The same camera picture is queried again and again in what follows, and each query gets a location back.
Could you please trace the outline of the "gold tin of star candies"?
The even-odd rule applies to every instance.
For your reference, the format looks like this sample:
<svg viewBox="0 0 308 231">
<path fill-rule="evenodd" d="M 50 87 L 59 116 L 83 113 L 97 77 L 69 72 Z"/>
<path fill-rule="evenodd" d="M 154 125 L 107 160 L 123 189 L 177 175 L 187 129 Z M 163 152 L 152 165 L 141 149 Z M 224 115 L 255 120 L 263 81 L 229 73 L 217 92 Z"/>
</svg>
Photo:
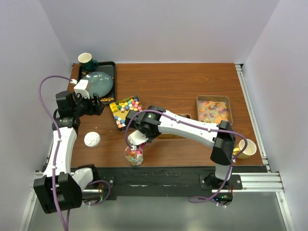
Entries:
<svg viewBox="0 0 308 231">
<path fill-rule="evenodd" d="M 120 132 L 125 131 L 125 119 L 129 111 L 139 112 L 143 110 L 142 103 L 137 95 L 133 95 L 109 105 L 115 124 Z"/>
</svg>

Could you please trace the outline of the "clear glass jar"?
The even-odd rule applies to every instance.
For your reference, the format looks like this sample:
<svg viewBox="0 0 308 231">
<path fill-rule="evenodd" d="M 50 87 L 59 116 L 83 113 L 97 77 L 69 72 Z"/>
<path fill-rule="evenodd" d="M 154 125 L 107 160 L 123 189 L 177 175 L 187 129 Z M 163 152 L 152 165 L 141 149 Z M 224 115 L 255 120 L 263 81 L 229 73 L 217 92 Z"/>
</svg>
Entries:
<svg viewBox="0 0 308 231">
<path fill-rule="evenodd" d="M 140 166 L 143 162 L 143 149 L 137 148 L 136 150 L 132 150 L 131 148 L 127 147 L 125 149 L 125 158 L 130 166 Z"/>
</svg>

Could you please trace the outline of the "gold tin of lollipops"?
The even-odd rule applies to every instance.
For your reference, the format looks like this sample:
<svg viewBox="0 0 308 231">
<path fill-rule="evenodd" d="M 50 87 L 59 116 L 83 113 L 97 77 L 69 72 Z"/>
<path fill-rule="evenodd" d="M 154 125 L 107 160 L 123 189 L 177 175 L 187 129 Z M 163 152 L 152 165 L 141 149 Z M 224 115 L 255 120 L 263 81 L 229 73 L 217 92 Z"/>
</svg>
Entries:
<svg viewBox="0 0 308 231">
<path fill-rule="evenodd" d="M 178 116 L 184 117 L 191 119 L 190 114 L 177 114 Z M 183 139 L 182 136 L 175 135 L 175 134 L 170 134 L 170 133 L 162 133 L 161 135 L 158 136 L 159 139 Z"/>
</svg>

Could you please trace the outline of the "gold tin of gummy candies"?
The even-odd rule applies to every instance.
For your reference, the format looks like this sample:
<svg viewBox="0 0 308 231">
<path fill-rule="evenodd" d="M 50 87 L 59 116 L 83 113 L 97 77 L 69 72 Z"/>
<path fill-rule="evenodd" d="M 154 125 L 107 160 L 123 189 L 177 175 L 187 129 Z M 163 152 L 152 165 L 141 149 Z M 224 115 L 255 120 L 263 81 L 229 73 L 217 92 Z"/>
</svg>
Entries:
<svg viewBox="0 0 308 231">
<path fill-rule="evenodd" d="M 219 124 L 223 120 L 233 124 L 227 96 L 199 95 L 196 97 L 196 107 L 198 121 Z"/>
</svg>

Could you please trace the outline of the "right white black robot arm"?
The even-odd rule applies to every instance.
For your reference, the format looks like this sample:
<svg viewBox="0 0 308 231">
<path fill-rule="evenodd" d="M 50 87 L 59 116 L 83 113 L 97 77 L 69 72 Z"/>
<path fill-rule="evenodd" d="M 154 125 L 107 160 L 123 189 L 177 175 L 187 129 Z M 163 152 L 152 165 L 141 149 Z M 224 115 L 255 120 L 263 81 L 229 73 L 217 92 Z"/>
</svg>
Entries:
<svg viewBox="0 0 308 231">
<path fill-rule="evenodd" d="M 125 119 L 130 135 L 125 131 L 127 146 L 137 150 L 162 134 L 172 134 L 199 142 L 212 149 L 210 159 L 215 163 L 214 183 L 220 189 L 231 184 L 232 154 L 236 132 L 229 122 L 205 123 L 176 115 L 164 108 L 149 106 L 140 112 L 130 110 Z"/>
</svg>

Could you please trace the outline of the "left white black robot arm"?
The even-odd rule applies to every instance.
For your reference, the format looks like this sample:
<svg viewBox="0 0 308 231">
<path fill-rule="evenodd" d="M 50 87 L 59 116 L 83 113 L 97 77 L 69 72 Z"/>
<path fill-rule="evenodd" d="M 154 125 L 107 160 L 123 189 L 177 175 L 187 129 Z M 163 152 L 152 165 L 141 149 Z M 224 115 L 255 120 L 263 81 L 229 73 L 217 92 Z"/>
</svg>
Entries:
<svg viewBox="0 0 308 231">
<path fill-rule="evenodd" d="M 95 165 L 84 165 L 71 173 L 71 158 L 80 126 L 80 117 L 99 116 L 103 104 L 98 94 L 86 99 L 68 90 L 55 95 L 57 109 L 52 115 L 53 145 L 42 178 L 34 181 L 34 190 L 46 214 L 79 208 L 82 191 L 96 188 L 100 177 Z"/>
</svg>

